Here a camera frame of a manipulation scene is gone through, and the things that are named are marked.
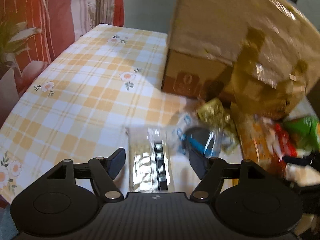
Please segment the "orange bread snack packet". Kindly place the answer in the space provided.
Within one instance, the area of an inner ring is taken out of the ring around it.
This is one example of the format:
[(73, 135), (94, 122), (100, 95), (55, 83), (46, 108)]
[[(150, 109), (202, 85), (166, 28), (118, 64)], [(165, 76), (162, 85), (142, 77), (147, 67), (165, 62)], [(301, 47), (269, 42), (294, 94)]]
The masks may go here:
[(236, 120), (242, 155), (267, 172), (282, 175), (286, 164), (281, 160), (278, 136), (273, 125), (264, 118), (253, 115), (242, 116)]

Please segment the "clear cracker packet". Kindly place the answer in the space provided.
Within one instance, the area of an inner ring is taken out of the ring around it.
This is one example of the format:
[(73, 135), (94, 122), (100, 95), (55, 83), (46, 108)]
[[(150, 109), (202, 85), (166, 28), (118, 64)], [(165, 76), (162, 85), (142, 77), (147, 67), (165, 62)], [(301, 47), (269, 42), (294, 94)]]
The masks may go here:
[(166, 130), (129, 127), (129, 187), (131, 192), (174, 192)]

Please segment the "red candy wrapper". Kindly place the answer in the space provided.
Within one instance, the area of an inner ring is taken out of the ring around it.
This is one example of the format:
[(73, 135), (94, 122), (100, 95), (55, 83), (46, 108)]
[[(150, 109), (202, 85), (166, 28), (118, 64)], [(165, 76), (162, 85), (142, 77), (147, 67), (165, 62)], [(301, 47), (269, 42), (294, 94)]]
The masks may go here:
[(288, 132), (283, 127), (276, 123), (274, 124), (274, 131), (278, 139), (281, 155), (288, 155), (289, 157), (297, 157), (297, 150), (292, 143)]

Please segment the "green snack packet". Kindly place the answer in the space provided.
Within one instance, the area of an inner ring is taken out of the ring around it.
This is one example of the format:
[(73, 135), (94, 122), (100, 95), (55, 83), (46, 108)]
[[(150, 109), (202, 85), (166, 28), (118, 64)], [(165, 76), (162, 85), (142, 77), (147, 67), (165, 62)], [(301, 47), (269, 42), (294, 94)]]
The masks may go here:
[(304, 116), (283, 122), (296, 148), (319, 151), (319, 120), (315, 116)]

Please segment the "dark round cake packet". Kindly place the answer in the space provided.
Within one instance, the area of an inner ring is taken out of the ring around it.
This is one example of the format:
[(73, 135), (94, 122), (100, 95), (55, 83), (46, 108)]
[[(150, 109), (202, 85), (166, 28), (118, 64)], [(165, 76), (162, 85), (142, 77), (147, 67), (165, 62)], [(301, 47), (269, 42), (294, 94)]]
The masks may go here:
[(223, 133), (219, 128), (200, 122), (196, 115), (184, 113), (169, 133), (171, 146), (179, 153), (188, 155), (189, 149), (206, 158), (219, 157)]

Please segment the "small olive candy packet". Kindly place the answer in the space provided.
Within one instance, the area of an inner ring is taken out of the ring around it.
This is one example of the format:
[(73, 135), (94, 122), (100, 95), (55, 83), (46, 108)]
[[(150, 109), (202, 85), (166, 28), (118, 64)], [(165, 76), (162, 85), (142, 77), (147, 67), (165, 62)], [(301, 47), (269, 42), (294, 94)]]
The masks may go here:
[(197, 116), (211, 128), (218, 130), (223, 137), (222, 150), (226, 154), (237, 148), (239, 138), (231, 115), (224, 109), (219, 98), (203, 103), (197, 110)]

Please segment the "checkered yellow tablecloth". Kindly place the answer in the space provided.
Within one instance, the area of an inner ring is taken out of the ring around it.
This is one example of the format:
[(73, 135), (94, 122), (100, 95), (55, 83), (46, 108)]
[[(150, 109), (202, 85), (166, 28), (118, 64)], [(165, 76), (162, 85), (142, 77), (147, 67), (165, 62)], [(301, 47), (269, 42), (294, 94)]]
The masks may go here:
[(161, 91), (163, 33), (101, 24), (61, 53), (1, 127), (1, 196), (11, 202), (63, 159), (127, 146), (130, 126), (175, 127), (198, 100)]

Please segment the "brown cardboard box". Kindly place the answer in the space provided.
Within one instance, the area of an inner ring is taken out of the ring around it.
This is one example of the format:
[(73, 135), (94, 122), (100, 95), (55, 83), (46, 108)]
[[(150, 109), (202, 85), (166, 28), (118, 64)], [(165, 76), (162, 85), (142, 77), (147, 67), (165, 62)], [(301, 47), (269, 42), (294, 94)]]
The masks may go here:
[(319, 80), (319, 31), (288, 0), (177, 0), (162, 90), (273, 120)]

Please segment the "green potted plant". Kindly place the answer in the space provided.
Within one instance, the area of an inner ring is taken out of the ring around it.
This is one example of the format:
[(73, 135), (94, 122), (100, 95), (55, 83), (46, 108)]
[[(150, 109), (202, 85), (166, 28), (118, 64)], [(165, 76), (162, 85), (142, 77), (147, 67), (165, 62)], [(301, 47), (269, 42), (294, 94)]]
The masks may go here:
[(27, 27), (27, 22), (13, 23), (1, 17), (1, 77), (9, 68), (18, 67), (16, 56), (30, 50), (27, 39), (40, 34), (38, 27)]

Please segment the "red pink curtain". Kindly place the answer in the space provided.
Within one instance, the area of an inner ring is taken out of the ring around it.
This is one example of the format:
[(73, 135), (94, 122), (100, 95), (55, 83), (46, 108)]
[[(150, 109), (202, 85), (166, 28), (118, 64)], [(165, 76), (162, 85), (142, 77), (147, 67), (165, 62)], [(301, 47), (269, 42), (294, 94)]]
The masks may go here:
[(1, 77), (3, 86), (22, 95), (73, 42), (95, 26), (124, 25), (124, 0), (1, 0), (1, 17), (42, 30), (27, 39), (30, 48), (16, 56), (18, 67)]

